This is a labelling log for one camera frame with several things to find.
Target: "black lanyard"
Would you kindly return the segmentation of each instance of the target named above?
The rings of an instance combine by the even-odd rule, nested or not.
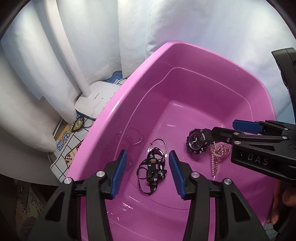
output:
[[[167,170],[165,167],[165,157],[162,155],[162,159],[158,160],[155,158],[155,154],[157,152],[162,152],[158,147],[153,148],[147,155],[147,159],[141,162],[141,164],[137,168],[137,176],[140,190],[147,196],[151,195],[155,192],[158,186],[158,180],[162,180],[165,178]],[[146,177],[139,177],[139,170],[145,169]],[[141,188],[140,180],[144,180],[149,182],[150,192],[144,192]]]

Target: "watch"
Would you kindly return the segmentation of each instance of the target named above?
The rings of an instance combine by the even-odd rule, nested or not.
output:
[[[194,129],[189,132],[186,139],[186,146],[190,152],[200,154],[207,149],[207,146],[214,143],[210,129]]]

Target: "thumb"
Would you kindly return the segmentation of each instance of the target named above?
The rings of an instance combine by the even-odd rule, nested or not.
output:
[[[296,188],[288,188],[283,194],[283,203],[288,207],[296,207]]]

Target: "curtain fold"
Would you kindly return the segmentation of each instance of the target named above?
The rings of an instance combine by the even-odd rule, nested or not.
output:
[[[277,115],[290,103],[271,51],[296,48],[296,40],[265,0],[52,1],[57,1],[65,33],[88,84],[118,70],[127,77],[165,42],[184,40],[210,49],[258,77],[267,87]],[[1,45],[3,59],[17,73],[10,78],[15,83],[23,81],[35,97],[18,89],[20,102],[26,98],[34,101],[16,103],[7,94],[14,94],[14,87],[6,86],[0,99],[7,100],[12,110],[0,106],[0,125],[27,145],[52,151],[56,115],[73,122],[75,100],[81,91],[55,43],[42,0],[32,0],[20,11]],[[41,102],[53,107],[56,115],[48,106],[41,107]],[[25,115],[22,111],[26,109],[34,110],[33,114],[42,112],[42,121]],[[10,115],[17,120],[9,121]],[[18,127],[21,123],[26,130]]]

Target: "plastic tub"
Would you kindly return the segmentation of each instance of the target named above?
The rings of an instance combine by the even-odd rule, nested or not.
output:
[[[161,137],[168,152],[175,150],[180,161],[212,179],[210,154],[190,155],[186,137],[194,128],[231,128],[234,119],[276,119],[263,84],[213,52],[186,42],[168,42],[109,101],[67,176],[74,180],[88,178],[125,149],[128,167],[119,194],[112,201],[106,200],[114,241],[181,241],[190,201],[183,201],[177,194],[168,158],[167,176],[151,196],[139,190],[136,169],[146,158],[150,142]],[[142,141],[136,144],[141,135]],[[230,157],[219,164],[215,180],[226,177],[234,181],[264,224],[275,180],[232,164]],[[214,240],[214,202],[211,200],[209,240]],[[85,200],[81,202],[81,235],[82,240],[87,240]]]

